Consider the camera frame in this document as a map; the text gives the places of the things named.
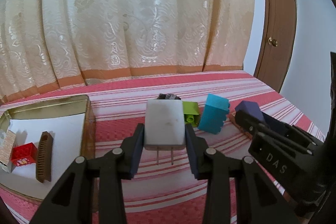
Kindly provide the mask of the purple toy brick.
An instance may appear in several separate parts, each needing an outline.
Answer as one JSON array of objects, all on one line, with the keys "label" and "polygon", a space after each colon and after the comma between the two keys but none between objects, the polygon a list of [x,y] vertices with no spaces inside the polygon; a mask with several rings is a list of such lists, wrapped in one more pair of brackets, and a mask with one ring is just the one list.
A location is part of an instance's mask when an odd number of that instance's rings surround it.
[{"label": "purple toy brick", "polygon": [[263,112],[261,111],[257,102],[242,101],[235,107],[235,111],[244,111],[245,113],[259,120],[260,122],[265,123]]}]

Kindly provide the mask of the copper metal tin box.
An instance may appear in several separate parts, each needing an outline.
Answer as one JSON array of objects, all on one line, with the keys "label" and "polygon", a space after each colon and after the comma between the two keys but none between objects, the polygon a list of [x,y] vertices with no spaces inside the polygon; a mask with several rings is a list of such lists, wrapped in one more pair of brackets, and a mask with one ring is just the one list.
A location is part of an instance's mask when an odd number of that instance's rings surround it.
[{"label": "copper metal tin box", "polygon": [[240,132],[242,132],[244,135],[246,135],[249,139],[252,139],[252,135],[247,132],[244,128],[242,128],[240,125],[238,125],[236,123],[236,120],[235,120],[235,115],[236,115],[236,111],[231,111],[229,114],[228,114],[228,118],[230,120],[230,122],[236,127],[239,129]]}]

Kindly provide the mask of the cyan toy brick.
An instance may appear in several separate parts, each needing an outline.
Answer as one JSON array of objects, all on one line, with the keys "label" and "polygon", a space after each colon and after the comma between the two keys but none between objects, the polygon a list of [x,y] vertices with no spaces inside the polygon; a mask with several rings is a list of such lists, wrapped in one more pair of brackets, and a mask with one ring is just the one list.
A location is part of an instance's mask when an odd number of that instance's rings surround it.
[{"label": "cyan toy brick", "polygon": [[211,134],[220,133],[229,111],[230,102],[228,99],[208,94],[198,129]]}]

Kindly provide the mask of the white power adapter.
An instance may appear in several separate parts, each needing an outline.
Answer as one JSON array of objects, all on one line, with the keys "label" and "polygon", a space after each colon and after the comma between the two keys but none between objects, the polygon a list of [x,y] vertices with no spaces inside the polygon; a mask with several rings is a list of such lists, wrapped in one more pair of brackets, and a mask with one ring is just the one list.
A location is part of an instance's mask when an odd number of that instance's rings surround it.
[{"label": "white power adapter", "polygon": [[149,100],[146,104],[144,148],[169,151],[171,164],[174,152],[186,147],[185,120],[181,100]]}]

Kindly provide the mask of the red toy brick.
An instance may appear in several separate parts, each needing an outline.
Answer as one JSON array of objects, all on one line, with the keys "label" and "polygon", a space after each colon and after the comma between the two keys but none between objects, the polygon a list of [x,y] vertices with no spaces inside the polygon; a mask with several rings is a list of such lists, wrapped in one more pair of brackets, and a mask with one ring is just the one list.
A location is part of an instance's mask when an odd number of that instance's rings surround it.
[{"label": "red toy brick", "polygon": [[13,148],[11,162],[15,166],[25,166],[36,163],[38,149],[34,143],[27,143]]}]

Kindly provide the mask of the green toy brick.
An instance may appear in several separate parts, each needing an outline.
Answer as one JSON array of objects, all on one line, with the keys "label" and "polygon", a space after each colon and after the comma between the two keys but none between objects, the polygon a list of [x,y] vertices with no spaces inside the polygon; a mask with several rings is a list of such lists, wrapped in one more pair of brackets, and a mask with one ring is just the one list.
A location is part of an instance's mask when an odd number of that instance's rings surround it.
[{"label": "green toy brick", "polygon": [[198,102],[183,101],[182,103],[185,124],[198,127],[201,119]]}]

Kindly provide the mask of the gold metal tin tray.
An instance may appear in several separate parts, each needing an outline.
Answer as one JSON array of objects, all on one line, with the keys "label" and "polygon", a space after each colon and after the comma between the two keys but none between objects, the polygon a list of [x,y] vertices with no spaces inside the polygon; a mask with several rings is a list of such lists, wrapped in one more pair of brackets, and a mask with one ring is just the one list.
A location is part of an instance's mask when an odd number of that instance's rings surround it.
[{"label": "gold metal tin tray", "polygon": [[[87,95],[46,100],[7,109],[1,115],[1,130],[10,130],[10,122],[13,119],[48,119],[76,114],[84,114],[84,127],[79,156],[84,156],[87,159],[93,159],[95,158],[96,119],[92,110],[92,104]],[[1,188],[28,201],[43,201],[16,193],[4,186],[1,186]]]}]

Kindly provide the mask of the brown wooden door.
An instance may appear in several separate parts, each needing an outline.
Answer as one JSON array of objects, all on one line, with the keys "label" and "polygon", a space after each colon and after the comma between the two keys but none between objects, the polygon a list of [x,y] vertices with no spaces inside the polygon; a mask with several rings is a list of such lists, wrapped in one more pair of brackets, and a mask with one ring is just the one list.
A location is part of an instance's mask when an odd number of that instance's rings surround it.
[{"label": "brown wooden door", "polygon": [[[297,23],[296,0],[265,0],[264,30],[254,76],[279,92],[288,72]],[[278,41],[277,47],[268,38]]]}]

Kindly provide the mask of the pink patterned small box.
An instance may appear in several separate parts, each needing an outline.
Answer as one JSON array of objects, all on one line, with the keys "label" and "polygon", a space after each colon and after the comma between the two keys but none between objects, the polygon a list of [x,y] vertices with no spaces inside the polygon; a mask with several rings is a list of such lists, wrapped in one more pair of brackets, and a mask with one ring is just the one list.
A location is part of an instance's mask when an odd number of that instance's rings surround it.
[{"label": "pink patterned small box", "polygon": [[0,162],[1,168],[7,172],[12,171],[11,154],[16,145],[16,134],[10,130],[1,130],[1,145],[0,145]]}]

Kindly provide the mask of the brass door knob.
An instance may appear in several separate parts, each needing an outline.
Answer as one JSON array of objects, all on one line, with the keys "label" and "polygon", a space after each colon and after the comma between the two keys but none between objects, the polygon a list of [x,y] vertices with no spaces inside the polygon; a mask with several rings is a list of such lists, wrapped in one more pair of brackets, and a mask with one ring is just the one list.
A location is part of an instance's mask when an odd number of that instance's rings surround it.
[{"label": "brass door knob", "polygon": [[272,47],[277,47],[278,46],[278,41],[272,37],[268,38],[268,44]]}]

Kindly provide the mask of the pink striped bed cover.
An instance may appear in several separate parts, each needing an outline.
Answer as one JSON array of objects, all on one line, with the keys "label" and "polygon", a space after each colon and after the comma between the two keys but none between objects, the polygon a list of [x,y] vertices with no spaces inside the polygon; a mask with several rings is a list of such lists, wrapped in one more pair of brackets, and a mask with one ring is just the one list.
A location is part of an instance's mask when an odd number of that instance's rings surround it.
[{"label": "pink striped bed cover", "polygon": [[[206,72],[187,75],[122,80],[58,90],[1,107],[2,111],[29,103],[86,94],[96,118],[96,156],[118,147],[145,118],[149,99],[173,93],[185,101],[205,105],[209,94],[227,98],[234,109],[241,101],[254,101],[276,119],[296,125],[320,140],[325,136],[294,104],[244,71]],[[122,183],[129,223],[201,223],[207,183],[191,173],[185,151],[174,155],[143,151],[133,180]]]}]

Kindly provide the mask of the grey black rock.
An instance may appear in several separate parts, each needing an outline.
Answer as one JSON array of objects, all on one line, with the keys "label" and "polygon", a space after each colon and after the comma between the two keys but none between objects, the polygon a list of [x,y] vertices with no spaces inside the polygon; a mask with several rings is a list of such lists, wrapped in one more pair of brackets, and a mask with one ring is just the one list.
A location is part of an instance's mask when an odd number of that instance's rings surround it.
[{"label": "grey black rock", "polygon": [[171,94],[171,93],[167,93],[167,94],[160,93],[157,99],[158,100],[181,100],[179,96],[177,96],[176,94]]}]

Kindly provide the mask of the cream floral curtain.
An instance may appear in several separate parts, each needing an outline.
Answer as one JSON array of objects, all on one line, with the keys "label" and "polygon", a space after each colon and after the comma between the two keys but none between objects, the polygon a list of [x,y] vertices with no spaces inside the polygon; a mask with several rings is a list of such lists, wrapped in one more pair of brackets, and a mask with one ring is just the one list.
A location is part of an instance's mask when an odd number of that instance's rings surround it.
[{"label": "cream floral curtain", "polygon": [[255,0],[1,0],[1,102],[243,68]]}]

